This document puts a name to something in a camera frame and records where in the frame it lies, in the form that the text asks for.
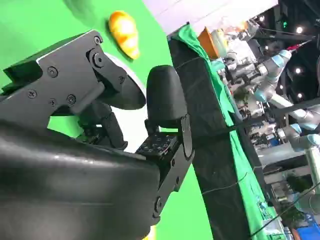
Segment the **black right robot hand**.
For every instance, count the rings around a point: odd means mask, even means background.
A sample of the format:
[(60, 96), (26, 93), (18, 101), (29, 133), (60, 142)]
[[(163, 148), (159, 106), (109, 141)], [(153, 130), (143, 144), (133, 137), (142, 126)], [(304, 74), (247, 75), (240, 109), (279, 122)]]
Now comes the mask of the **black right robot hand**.
[(153, 67), (146, 91), (99, 32), (5, 69), (0, 96), (0, 237), (141, 240), (193, 161), (180, 78)]

